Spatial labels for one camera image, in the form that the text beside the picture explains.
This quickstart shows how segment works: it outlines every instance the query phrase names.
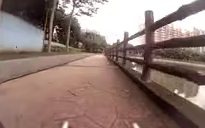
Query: brick pavement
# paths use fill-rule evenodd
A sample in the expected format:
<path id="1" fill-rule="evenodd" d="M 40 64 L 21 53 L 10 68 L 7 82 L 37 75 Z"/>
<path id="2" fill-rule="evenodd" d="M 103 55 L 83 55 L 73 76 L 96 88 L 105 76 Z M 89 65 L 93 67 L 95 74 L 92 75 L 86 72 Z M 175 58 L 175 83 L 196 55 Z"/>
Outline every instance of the brick pavement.
<path id="1" fill-rule="evenodd" d="M 6 128 L 177 128 L 121 70 L 95 55 L 0 85 Z"/>

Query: railing rail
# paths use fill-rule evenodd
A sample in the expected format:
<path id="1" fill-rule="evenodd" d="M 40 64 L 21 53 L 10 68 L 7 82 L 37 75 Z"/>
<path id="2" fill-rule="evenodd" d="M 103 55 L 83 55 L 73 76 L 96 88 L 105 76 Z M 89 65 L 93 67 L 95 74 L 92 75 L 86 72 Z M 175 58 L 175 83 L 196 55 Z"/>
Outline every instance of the railing rail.
<path id="1" fill-rule="evenodd" d="M 189 69 L 184 66 L 168 65 L 164 63 L 157 63 L 152 61 L 152 51 L 155 49 L 165 48 L 187 48 L 187 47 L 204 47 L 205 35 L 187 37 L 187 38 L 173 38 L 166 41 L 155 42 L 154 32 L 155 30 L 168 25 L 174 21 L 182 20 L 190 15 L 205 10 L 205 0 L 197 0 L 191 4 L 181 6 L 177 11 L 167 15 L 166 17 L 154 22 L 153 12 L 145 12 L 145 29 L 140 32 L 128 36 L 128 32 L 125 32 L 123 41 L 118 41 L 116 45 L 106 49 L 105 54 L 114 61 L 118 61 L 118 58 L 122 58 L 122 66 L 126 64 L 126 61 L 135 62 L 143 65 L 143 72 L 141 79 L 143 82 L 147 82 L 150 78 L 150 69 L 155 69 L 163 73 L 174 75 L 177 77 L 185 78 L 191 82 L 199 85 L 205 85 L 205 74 L 199 73 L 194 69 Z M 141 44 L 135 47 L 127 48 L 127 44 L 130 40 L 133 40 L 139 36 L 145 35 L 145 44 Z M 142 50 L 143 59 L 132 58 L 126 55 L 127 51 Z"/>

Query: high-rise building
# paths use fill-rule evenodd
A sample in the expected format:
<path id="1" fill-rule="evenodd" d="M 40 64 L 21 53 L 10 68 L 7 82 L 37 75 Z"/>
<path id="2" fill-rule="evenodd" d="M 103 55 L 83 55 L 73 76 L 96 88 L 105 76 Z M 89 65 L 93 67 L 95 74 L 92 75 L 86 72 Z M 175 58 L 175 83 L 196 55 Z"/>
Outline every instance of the high-rise building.
<path id="1" fill-rule="evenodd" d="M 158 43 L 160 41 L 169 40 L 172 38 L 185 38 L 185 37 L 192 37 L 192 36 L 199 36 L 204 35 L 205 31 L 193 28 L 193 31 L 185 30 L 185 32 L 182 32 L 181 28 L 174 28 L 173 24 L 166 25 L 158 30 L 155 31 L 155 42 Z M 195 47 L 190 48 L 196 52 L 204 52 L 204 47 Z"/>

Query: sky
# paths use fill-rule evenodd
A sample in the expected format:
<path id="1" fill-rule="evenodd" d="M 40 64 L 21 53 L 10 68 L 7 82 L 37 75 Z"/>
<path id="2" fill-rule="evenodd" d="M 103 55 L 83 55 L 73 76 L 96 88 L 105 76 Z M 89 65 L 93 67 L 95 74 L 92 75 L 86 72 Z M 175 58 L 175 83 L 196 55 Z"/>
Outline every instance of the sky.
<path id="1" fill-rule="evenodd" d="M 152 10 L 155 21 L 176 11 L 181 5 L 194 0 L 109 0 L 100 6 L 93 17 L 81 16 L 79 22 L 83 29 L 95 30 L 106 37 L 109 44 L 122 40 L 124 32 L 130 35 L 143 28 L 144 12 Z M 174 23 L 176 27 L 191 30 L 193 27 L 205 30 L 205 11 Z M 130 42 L 140 44 L 139 39 Z"/>

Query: concrete curb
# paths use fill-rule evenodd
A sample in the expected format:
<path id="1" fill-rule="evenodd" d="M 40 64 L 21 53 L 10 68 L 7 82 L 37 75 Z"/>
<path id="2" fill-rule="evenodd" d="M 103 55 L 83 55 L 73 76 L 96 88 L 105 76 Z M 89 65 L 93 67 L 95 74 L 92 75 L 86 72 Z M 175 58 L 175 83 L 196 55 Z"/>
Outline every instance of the concrete curb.
<path id="1" fill-rule="evenodd" d="M 0 61 L 0 84 L 80 60 L 92 54 L 73 54 Z"/>

